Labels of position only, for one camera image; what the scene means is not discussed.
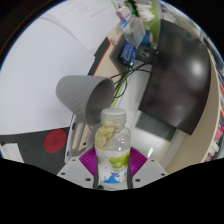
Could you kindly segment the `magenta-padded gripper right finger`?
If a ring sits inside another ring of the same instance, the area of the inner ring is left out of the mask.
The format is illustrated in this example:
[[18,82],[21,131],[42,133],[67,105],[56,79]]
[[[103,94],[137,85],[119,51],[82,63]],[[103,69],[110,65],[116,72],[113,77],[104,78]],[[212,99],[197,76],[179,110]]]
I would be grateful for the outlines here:
[[167,175],[160,163],[154,158],[146,158],[137,149],[131,148],[128,165],[128,188],[146,186]]

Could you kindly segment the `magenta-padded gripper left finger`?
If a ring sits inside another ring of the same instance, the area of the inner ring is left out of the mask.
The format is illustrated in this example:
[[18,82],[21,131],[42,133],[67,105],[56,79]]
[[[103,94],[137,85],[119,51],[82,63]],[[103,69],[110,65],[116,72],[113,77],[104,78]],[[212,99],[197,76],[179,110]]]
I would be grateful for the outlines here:
[[58,176],[84,188],[92,189],[97,174],[97,158],[92,148],[81,156],[72,157]]

